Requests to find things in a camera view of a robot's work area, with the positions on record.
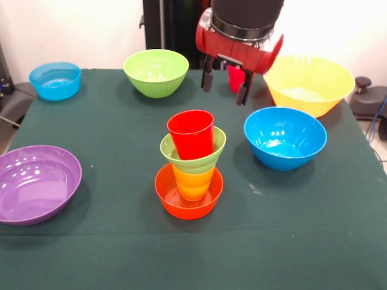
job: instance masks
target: blue cable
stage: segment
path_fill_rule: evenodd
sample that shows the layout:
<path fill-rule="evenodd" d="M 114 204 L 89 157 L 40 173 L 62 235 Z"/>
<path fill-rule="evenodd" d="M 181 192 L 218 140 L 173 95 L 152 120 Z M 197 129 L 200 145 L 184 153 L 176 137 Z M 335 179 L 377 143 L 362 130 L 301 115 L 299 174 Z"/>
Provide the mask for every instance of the blue cable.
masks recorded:
<path fill-rule="evenodd" d="M 376 134 L 376 120 L 377 118 L 379 117 L 379 115 L 383 112 L 385 106 L 387 105 L 387 97 L 385 97 L 385 100 L 383 101 L 383 104 L 381 105 L 379 111 L 376 113 L 376 115 L 374 116 L 374 118 L 372 119 L 372 134 L 371 134 L 371 138 L 369 139 L 369 143 L 371 143 L 372 141 L 374 141 L 375 139 L 375 134 Z"/>

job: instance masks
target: plastic bowl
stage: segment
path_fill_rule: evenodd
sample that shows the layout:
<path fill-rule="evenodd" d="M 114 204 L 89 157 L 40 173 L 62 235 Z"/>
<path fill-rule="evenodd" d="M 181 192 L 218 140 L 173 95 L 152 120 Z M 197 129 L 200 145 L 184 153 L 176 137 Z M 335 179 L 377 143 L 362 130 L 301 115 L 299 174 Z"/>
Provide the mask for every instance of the plastic bowl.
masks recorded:
<path fill-rule="evenodd" d="M 169 163 L 157 173 L 155 189 L 168 213 L 178 219 L 199 219 L 209 214 L 218 202 L 223 190 L 223 178 L 220 171 L 215 169 L 205 197 L 196 202 L 186 201 L 180 196 L 172 164 Z"/>
<path fill-rule="evenodd" d="M 319 120 L 291 108 L 269 107 L 252 113 L 244 133 L 255 156 L 277 171 L 306 164 L 327 143 L 327 132 Z"/>
<path fill-rule="evenodd" d="M 69 62 L 51 62 L 30 73 L 30 82 L 39 96 L 48 101 L 62 101 L 80 89 L 81 70 Z"/>
<path fill-rule="evenodd" d="M 0 223 L 33 225 L 61 211 L 82 178 L 77 158 L 54 146 L 29 146 L 0 156 Z"/>
<path fill-rule="evenodd" d="M 347 69 L 317 56 L 279 56 L 264 79 L 277 106 L 315 118 L 329 112 L 355 87 Z"/>
<path fill-rule="evenodd" d="M 171 50 L 144 50 L 129 56 L 123 70 L 133 86 L 149 98 L 172 95 L 184 80 L 188 60 Z"/>
<path fill-rule="evenodd" d="M 179 170 L 189 174 L 200 174 L 210 170 L 219 160 L 226 145 L 226 135 L 218 127 L 213 127 L 213 154 L 199 159 L 181 160 L 172 136 L 166 135 L 160 143 L 160 151 L 164 157 Z"/>

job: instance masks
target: cup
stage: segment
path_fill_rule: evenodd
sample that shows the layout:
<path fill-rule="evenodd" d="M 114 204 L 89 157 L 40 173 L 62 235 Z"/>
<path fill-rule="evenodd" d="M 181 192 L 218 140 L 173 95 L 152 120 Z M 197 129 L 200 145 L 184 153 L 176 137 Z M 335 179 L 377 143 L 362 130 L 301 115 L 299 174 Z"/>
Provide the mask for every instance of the cup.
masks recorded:
<path fill-rule="evenodd" d="M 176 178 L 177 189 L 182 198 L 187 201 L 199 201 L 204 198 L 210 187 L 215 166 L 200 174 L 188 174 L 172 165 Z"/>
<path fill-rule="evenodd" d="M 167 128 L 180 159 L 198 159 L 213 153 L 213 115 L 210 112 L 180 112 L 169 119 Z"/>
<path fill-rule="evenodd" d="M 192 160 L 181 160 L 177 154 L 172 136 L 167 134 L 160 143 L 163 156 L 184 173 L 199 174 L 211 169 L 219 160 L 226 145 L 226 134 L 218 127 L 213 127 L 213 153 L 206 157 Z"/>
<path fill-rule="evenodd" d="M 229 72 L 229 85 L 232 92 L 235 94 L 238 93 L 239 87 L 244 83 L 245 72 L 240 68 L 236 68 L 235 66 L 228 65 L 227 70 Z"/>

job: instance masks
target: light blue bowl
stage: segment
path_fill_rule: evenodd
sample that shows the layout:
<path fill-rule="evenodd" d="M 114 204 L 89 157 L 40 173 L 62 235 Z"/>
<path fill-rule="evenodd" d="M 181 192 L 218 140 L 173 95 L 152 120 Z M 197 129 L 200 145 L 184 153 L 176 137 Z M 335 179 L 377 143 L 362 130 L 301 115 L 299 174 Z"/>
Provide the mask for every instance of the light blue bowl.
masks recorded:
<path fill-rule="evenodd" d="M 255 156 L 277 171 L 303 166 L 327 143 L 327 132 L 319 120 L 282 107 L 252 113 L 244 123 L 244 133 Z"/>
<path fill-rule="evenodd" d="M 35 68 L 30 82 L 42 98 L 62 101 L 76 95 L 80 89 L 80 68 L 69 62 L 51 62 Z"/>

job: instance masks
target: bowl rim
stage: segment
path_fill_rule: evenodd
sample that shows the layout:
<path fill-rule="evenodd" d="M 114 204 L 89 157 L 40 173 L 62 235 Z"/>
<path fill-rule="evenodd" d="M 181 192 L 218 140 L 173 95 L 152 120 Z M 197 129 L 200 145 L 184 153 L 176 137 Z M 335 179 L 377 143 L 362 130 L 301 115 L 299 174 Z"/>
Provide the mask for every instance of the bowl rim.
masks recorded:
<path fill-rule="evenodd" d="M 52 146 L 52 145 L 31 145 L 31 146 L 20 147 L 20 148 L 16 148 L 16 149 L 13 149 L 11 151 L 8 151 L 7 153 L 1 155 L 0 158 L 3 157 L 3 156 L 6 156 L 8 154 L 15 153 L 17 151 L 22 151 L 22 150 L 25 150 L 25 149 L 35 148 L 35 147 L 44 147 L 44 148 L 56 149 L 56 150 L 59 150 L 59 151 L 62 151 L 62 152 L 66 152 L 67 154 L 69 154 L 70 157 L 72 157 L 75 160 L 75 162 L 76 162 L 76 164 L 77 164 L 77 166 L 79 168 L 79 178 L 75 182 L 74 190 L 71 191 L 71 193 L 67 196 L 66 200 L 64 200 L 61 204 L 59 204 L 55 208 L 52 208 L 50 211 L 48 211 L 48 212 L 46 212 L 44 214 L 41 214 L 39 216 L 35 216 L 35 217 L 32 217 L 32 218 L 29 218 L 29 219 L 18 219 L 18 220 L 0 219 L 0 223 L 1 224 L 17 225 L 17 224 L 23 224 L 25 222 L 33 222 L 33 221 L 42 219 L 42 218 L 44 218 L 46 216 L 49 216 L 50 214 L 55 213 L 58 209 L 63 207 L 63 205 L 67 204 L 70 201 L 70 199 L 73 198 L 75 192 L 79 188 L 80 182 L 82 180 L 82 166 L 80 165 L 80 162 L 79 162 L 78 158 L 74 154 L 72 154 L 70 151 L 68 151 L 68 150 L 66 150 L 64 148 L 57 147 L 57 146 Z"/>
<path fill-rule="evenodd" d="M 181 164 L 184 164 L 184 163 L 187 164 L 187 163 L 191 163 L 191 162 L 194 162 L 194 161 L 195 161 L 195 162 L 198 162 L 198 161 L 207 160 L 207 159 L 209 159 L 209 158 L 215 156 L 219 151 L 223 150 L 223 149 L 224 149 L 224 146 L 226 145 L 226 142 L 227 142 L 227 136 L 226 136 L 226 133 L 224 133 L 224 131 L 223 131 L 222 129 L 220 129 L 219 127 L 216 127 L 216 126 L 214 126 L 213 129 L 219 131 L 219 133 L 220 133 L 221 135 L 224 136 L 224 142 L 223 142 L 222 145 L 218 148 L 218 150 L 212 152 L 210 155 L 207 155 L 207 156 L 202 157 L 202 158 L 198 158 L 198 159 L 190 159 L 190 160 L 175 159 L 175 158 L 172 158 L 172 157 L 170 157 L 170 156 L 167 156 L 167 155 L 164 153 L 164 151 L 163 151 L 163 143 L 164 143 L 164 141 L 165 141 L 169 136 L 171 136 L 171 139 L 172 139 L 171 133 L 168 133 L 167 135 L 165 135 L 165 137 L 164 137 L 164 138 L 162 139 L 162 141 L 160 142 L 160 151 L 161 151 L 161 154 L 163 154 L 164 157 L 165 157 L 166 159 L 170 160 L 171 162 L 172 162 L 172 161 L 173 161 L 173 162 L 176 162 L 176 161 L 177 161 L 177 162 L 179 162 L 179 163 L 181 163 Z"/>
<path fill-rule="evenodd" d="M 177 77 L 174 77 L 173 79 L 170 79 L 170 80 L 165 80 L 163 82 L 157 82 L 157 83 L 167 83 L 167 82 L 172 82 L 174 80 L 177 80 L 179 79 L 180 77 L 184 76 L 185 74 L 187 74 L 188 72 L 188 69 L 189 69 L 189 61 L 187 60 L 187 58 L 185 56 L 183 56 L 181 53 L 178 53 L 176 51 L 173 51 L 173 50 L 164 50 L 162 48 L 155 48 L 155 49 L 151 49 L 151 50 L 141 50 L 141 51 L 138 51 L 130 56 L 128 56 L 125 61 L 123 62 L 123 65 L 122 65 L 122 70 L 124 71 L 124 73 L 130 77 L 131 79 L 133 80 L 136 80 L 138 82 L 142 82 L 142 83 L 149 83 L 147 81 L 144 81 L 144 80 L 140 80 L 140 79 L 137 79 L 135 77 L 133 77 L 132 75 L 128 74 L 128 72 L 125 70 L 125 64 L 129 61 L 129 59 L 131 59 L 132 57 L 135 57 L 139 54 L 143 54 L 143 53 L 148 53 L 149 51 L 164 51 L 166 53 L 172 53 L 172 54 L 176 54 L 176 55 L 179 55 L 183 60 L 184 62 L 186 63 L 186 69 L 184 70 L 183 73 L 179 74 Z"/>
<path fill-rule="evenodd" d="M 80 78 L 80 76 L 81 76 L 81 74 L 82 74 L 82 71 L 81 71 L 80 67 L 77 66 L 77 65 L 76 65 L 75 63 L 73 63 L 73 62 L 47 62 L 47 63 L 43 63 L 42 65 L 39 65 L 39 66 L 35 67 L 35 68 L 30 72 L 30 74 L 28 75 L 28 80 L 30 81 L 30 83 L 31 83 L 34 87 L 36 87 L 36 88 L 44 88 L 44 86 L 37 85 L 37 84 L 35 83 L 35 81 L 32 80 L 32 74 L 33 74 L 37 69 L 41 69 L 41 68 L 43 68 L 43 67 L 45 67 L 45 66 L 48 66 L 48 65 L 58 65 L 58 64 L 64 64 L 64 63 L 67 64 L 67 65 L 72 65 L 72 66 L 74 66 L 74 69 L 77 69 L 78 75 L 77 75 L 77 77 L 76 77 L 74 80 L 70 81 L 69 83 L 66 83 L 66 84 L 64 84 L 64 85 L 57 86 L 57 87 L 52 88 L 52 89 L 56 89 L 56 88 L 61 88 L 61 87 L 64 87 L 64 86 L 68 86 L 68 85 L 70 85 L 70 84 L 72 84 L 72 83 L 78 81 L 78 79 Z"/>
<path fill-rule="evenodd" d="M 266 110 L 273 110 L 273 109 L 279 109 L 279 110 L 283 110 L 283 109 L 286 109 L 286 110 L 289 110 L 289 111 L 295 111 L 299 114 L 304 114 L 308 117 L 310 117 L 312 120 L 316 121 L 317 124 L 323 129 L 323 132 L 324 132 L 324 142 L 323 144 L 321 145 L 320 148 L 318 148 L 318 150 L 316 150 L 315 152 L 311 153 L 311 154 L 308 154 L 308 155 L 304 155 L 304 156 L 300 156 L 300 157 L 292 157 L 292 156 L 278 156 L 276 154 L 273 154 L 273 153 L 270 153 L 270 152 L 267 152 L 265 150 L 262 150 L 261 148 L 259 148 L 250 138 L 249 136 L 247 135 L 247 132 L 246 132 L 246 126 L 247 126 L 247 122 L 250 118 L 252 118 L 254 115 L 262 112 L 262 111 L 266 111 Z M 304 112 L 304 111 L 301 111 L 301 110 L 297 110 L 297 109 L 293 109 L 293 108 L 288 108 L 288 107 L 277 107 L 277 106 L 271 106 L 271 107 L 265 107 L 265 108 L 262 108 L 262 109 L 259 109 L 255 112 L 252 112 L 246 119 L 246 121 L 244 122 L 244 135 L 247 139 L 247 141 L 252 145 L 254 146 L 255 148 L 257 148 L 259 151 L 261 152 L 264 152 L 266 154 L 269 154 L 271 156 L 275 156 L 275 157 L 280 157 L 280 158 L 283 158 L 283 159 L 292 159 L 292 160 L 299 160 L 299 159 L 304 159 L 304 158 L 308 158 L 308 157 L 311 157 L 311 156 L 315 156 L 316 154 L 318 154 L 324 147 L 325 145 L 327 144 L 327 141 L 328 141 L 328 134 L 327 134 L 327 130 L 325 129 L 324 125 L 317 119 L 317 118 L 314 118 L 312 115 Z"/>
<path fill-rule="evenodd" d="M 291 98 L 293 100 L 297 100 L 297 101 L 301 101 L 301 102 L 305 102 L 305 103 L 332 103 L 332 102 L 336 102 L 336 101 L 339 101 L 339 100 L 342 100 L 343 98 L 349 96 L 355 89 L 355 86 L 356 86 L 356 82 L 355 82 L 355 78 L 354 78 L 354 75 L 353 73 L 351 73 L 351 71 L 346 67 L 344 66 L 343 64 L 339 63 L 339 62 L 335 62 L 331 59 L 328 59 L 326 57 L 322 57 L 322 56 L 318 56 L 316 54 L 302 54 L 302 53 L 299 53 L 299 54 L 283 54 L 283 55 L 280 55 L 278 57 L 276 57 L 276 60 L 275 62 L 277 61 L 277 59 L 285 59 L 285 58 L 297 58 L 297 57 L 307 57 L 307 58 L 311 58 L 311 59 L 322 59 L 322 60 L 325 60 L 327 62 L 330 62 L 330 63 L 333 63 L 335 65 L 338 65 L 340 66 L 347 74 L 349 74 L 351 77 L 352 77 L 352 85 L 351 85 L 351 89 L 348 90 L 348 92 L 346 92 L 343 97 L 337 97 L 337 98 L 332 98 L 330 100 L 321 100 L 321 101 L 307 101 L 307 100 L 299 100 L 297 98 L 294 98 L 292 97 L 291 95 L 287 95 L 287 94 L 283 94 L 285 95 L 286 97 L 288 98 Z M 277 92 L 281 92 L 281 90 L 279 90 L 278 88 L 276 88 L 275 86 L 273 86 L 268 80 L 267 80 L 267 76 L 266 74 L 269 73 L 270 70 L 268 70 L 264 75 L 263 75 L 263 78 L 267 84 L 267 86 L 273 88 L 275 91 Z"/>
<path fill-rule="evenodd" d="M 159 198 L 161 201 L 165 202 L 166 204 L 169 204 L 169 205 L 173 206 L 174 208 L 179 208 L 180 210 L 198 210 L 198 209 L 200 209 L 200 208 L 204 208 L 204 207 L 207 207 L 207 206 L 213 204 L 213 203 L 216 202 L 216 201 L 220 198 L 220 196 L 222 195 L 222 192 L 223 192 L 223 189 L 224 189 L 223 175 L 222 175 L 222 173 L 220 172 L 220 170 L 217 169 L 217 168 L 215 167 L 215 170 L 213 171 L 213 174 L 215 174 L 215 172 L 219 173 L 219 177 L 220 177 L 220 181 L 221 181 L 221 185 L 222 185 L 222 186 L 221 186 L 220 192 L 219 192 L 219 193 L 215 196 L 215 198 L 214 198 L 213 200 L 211 200 L 208 204 L 201 205 L 201 206 L 199 206 L 199 207 L 190 207 L 190 208 L 186 208 L 186 207 L 179 207 L 179 206 L 176 206 L 176 205 L 174 205 L 174 204 L 171 204 L 171 203 L 167 202 L 167 200 L 165 200 L 165 198 L 162 198 L 161 195 L 160 195 L 160 193 L 158 192 L 158 190 L 157 190 L 157 183 L 156 183 L 156 182 L 157 182 L 158 178 L 160 177 L 161 172 L 163 172 L 164 170 L 167 170 L 168 167 L 171 167 L 171 170 L 173 170 L 173 169 L 172 169 L 172 163 L 167 163 L 167 164 L 165 164 L 165 165 L 157 172 L 156 177 L 155 177 L 155 182 L 154 182 L 154 185 L 155 185 L 155 191 L 156 191 L 156 194 L 157 194 L 158 198 Z"/>

